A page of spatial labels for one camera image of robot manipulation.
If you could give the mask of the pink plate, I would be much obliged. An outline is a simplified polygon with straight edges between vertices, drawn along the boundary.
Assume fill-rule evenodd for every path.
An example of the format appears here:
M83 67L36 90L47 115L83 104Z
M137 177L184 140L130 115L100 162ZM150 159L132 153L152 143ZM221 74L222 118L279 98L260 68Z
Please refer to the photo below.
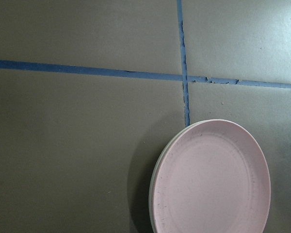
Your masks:
M265 156L242 126L203 120L174 142L154 186L158 233L261 233L271 201Z

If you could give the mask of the cream white plate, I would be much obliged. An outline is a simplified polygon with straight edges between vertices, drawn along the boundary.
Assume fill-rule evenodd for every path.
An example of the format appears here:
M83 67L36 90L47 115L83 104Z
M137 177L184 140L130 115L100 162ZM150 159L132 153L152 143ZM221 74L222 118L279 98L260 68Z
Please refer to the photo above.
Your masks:
M148 193L148 209L149 209L149 217L150 217L150 223L151 223L151 228L153 230L154 233L157 233L157 229L156 229L156 223L155 223L155 218L154 218L154 207L153 207L153 199L154 199L154 186L155 186L155 182L156 182L156 178L157 178L157 174L158 174L158 170L160 168L162 159L164 158L165 154L168 152L169 148L174 144L175 141L177 141L177 139L179 137L181 137L185 132L187 132L189 129L195 127L196 125L201 124L201 122L196 122L186 128L184 128L183 130L181 130L179 133L177 133L168 143L167 145L164 147L164 149L162 150L162 152L160 153L153 172L152 172L152 176L151 176L151 180L150 180L150 186L149 186L149 193Z

